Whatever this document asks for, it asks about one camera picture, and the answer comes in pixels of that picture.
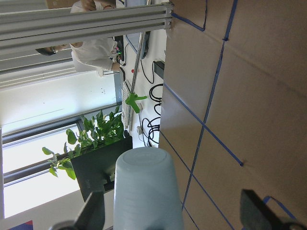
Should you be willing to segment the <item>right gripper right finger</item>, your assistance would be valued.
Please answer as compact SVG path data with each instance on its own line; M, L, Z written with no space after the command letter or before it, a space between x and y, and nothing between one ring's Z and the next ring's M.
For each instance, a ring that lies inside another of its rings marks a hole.
M240 221L245 230L287 230L283 223L253 190L242 189Z

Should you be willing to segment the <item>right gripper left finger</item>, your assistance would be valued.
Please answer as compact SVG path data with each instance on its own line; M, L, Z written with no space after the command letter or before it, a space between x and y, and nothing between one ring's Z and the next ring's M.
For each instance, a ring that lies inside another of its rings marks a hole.
M94 191L88 196L77 216L74 230L102 230L105 224L104 192Z

